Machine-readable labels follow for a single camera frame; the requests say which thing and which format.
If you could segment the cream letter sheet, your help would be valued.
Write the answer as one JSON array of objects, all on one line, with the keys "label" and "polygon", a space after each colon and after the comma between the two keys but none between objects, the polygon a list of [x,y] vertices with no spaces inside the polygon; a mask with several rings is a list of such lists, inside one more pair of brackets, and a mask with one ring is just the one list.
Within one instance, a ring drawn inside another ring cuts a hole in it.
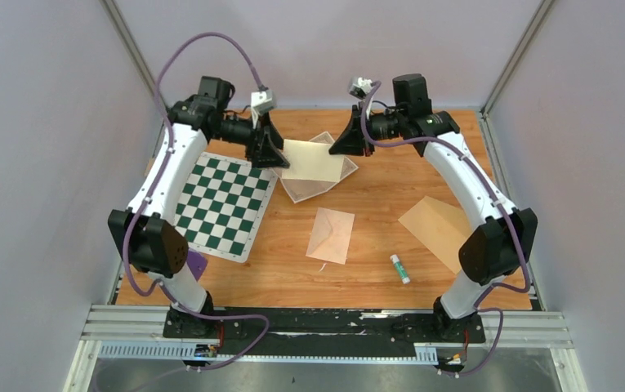
[{"label": "cream letter sheet", "polygon": [[341,179],[344,157],[329,153],[331,145],[302,140],[283,142],[283,155],[289,167],[282,170],[285,180],[319,180],[337,182]]}]

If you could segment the green white chessboard mat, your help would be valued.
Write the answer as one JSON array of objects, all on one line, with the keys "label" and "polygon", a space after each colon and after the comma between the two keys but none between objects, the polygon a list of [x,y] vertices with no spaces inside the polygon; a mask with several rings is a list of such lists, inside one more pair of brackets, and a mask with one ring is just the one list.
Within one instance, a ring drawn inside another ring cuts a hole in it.
[{"label": "green white chessboard mat", "polygon": [[277,181],[271,169],[205,152],[186,180],[174,225],[195,251],[244,263]]}]

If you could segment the tan kraft envelope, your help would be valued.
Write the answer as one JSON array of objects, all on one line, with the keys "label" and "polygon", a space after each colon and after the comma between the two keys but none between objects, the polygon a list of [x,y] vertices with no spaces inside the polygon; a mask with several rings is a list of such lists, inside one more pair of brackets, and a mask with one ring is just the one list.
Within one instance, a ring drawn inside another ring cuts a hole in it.
[{"label": "tan kraft envelope", "polygon": [[426,196],[405,212],[399,223],[451,272],[462,270],[458,253],[473,229],[461,208]]}]

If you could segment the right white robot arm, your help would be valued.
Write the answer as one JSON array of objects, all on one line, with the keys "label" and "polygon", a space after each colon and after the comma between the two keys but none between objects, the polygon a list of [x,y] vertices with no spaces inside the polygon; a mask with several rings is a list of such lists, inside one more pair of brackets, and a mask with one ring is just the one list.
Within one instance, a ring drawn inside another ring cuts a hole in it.
[{"label": "right white robot arm", "polygon": [[443,341],[462,334],[465,321],[504,278],[522,271],[523,287],[530,288],[527,264],[533,248],[538,218],[530,208],[517,207],[488,178],[472,156],[453,117],[435,111],[426,79],[419,73],[393,78],[394,104],[381,113],[372,111],[379,81],[353,77],[348,86],[359,100],[350,120],[329,148],[331,155],[370,156],[377,147],[411,145],[443,177],[472,228],[458,251],[461,270],[450,289],[434,304],[433,332]]}]

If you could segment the purple plastic piece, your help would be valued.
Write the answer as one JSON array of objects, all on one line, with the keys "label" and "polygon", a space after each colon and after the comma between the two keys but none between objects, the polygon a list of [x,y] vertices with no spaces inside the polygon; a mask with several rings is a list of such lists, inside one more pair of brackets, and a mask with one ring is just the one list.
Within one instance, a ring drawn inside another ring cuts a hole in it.
[{"label": "purple plastic piece", "polygon": [[194,280],[199,281],[208,266],[207,258],[200,252],[189,248],[186,257],[186,265],[192,273]]}]

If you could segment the white green glue stick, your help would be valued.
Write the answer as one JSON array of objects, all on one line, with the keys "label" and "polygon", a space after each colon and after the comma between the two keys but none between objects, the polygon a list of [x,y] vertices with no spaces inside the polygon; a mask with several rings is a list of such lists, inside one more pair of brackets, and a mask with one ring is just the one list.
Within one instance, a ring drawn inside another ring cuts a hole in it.
[{"label": "white green glue stick", "polygon": [[409,284],[411,282],[411,279],[408,276],[408,273],[404,268],[401,259],[396,254],[391,255],[391,263],[399,274],[402,284]]}]

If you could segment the aluminium frame rail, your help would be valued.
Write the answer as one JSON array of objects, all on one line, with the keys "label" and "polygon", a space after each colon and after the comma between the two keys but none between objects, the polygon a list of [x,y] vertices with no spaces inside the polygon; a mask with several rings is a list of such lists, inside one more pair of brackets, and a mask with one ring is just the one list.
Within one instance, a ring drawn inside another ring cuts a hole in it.
[{"label": "aluminium frame rail", "polygon": [[491,361],[506,350],[542,350],[563,391],[587,383],[565,319],[558,312],[509,310],[476,315],[438,332],[429,310],[219,307],[209,332],[167,306],[94,305],[83,327],[66,389],[89,385],[97,359],[167,359],[215,364],[259,363],[418,365],[473,368],[479,352]]}]

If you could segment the pink paper envelope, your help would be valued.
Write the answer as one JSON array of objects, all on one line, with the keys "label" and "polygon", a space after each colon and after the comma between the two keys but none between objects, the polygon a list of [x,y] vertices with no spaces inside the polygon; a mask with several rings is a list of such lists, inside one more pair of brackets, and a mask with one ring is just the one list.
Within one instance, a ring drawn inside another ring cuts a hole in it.
[{"label": "pink paper envelope", "polygon": [[306,256],[344,265],[347,260],[355,215],[318,208],[310,233]]}]

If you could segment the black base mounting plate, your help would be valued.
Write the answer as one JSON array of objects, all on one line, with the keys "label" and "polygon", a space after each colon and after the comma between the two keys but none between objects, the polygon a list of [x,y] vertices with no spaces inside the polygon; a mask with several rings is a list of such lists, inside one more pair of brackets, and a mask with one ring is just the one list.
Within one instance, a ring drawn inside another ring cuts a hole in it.
[{"label": "black base mounting plate", "polygon": [[485,341],[480,317],[444,330],[432,312],[386,313],[381,310],[225,307],[202,320],[170,309],[163,336],[173,339],[211,339],[222,354],[237,354],[270,327],[250,349],[252,355],[310,357],[408,357],[417,343],[463,345]]}]

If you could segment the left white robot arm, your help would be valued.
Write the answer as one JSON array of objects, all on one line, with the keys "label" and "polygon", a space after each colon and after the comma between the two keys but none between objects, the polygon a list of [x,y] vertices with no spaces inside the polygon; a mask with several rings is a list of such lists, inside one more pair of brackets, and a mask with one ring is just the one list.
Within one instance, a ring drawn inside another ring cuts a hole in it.
[{"label": "left white robot arm", "polygon": [[242,145],[255,168],[289,167],[283,138],[270,118],[275,94],[259,87],[251,94],[250,117],[228,114],[234,85],[221,78],[201,78],[196,94],[167,109],[163,142],[149,175],[123,210],[108,218],[109,231],[127,273],[148,274],[196,337],[216,326],[212,299],[188,261],[196,252],[173,224],[177,202],[194,165],[211,140]]}]

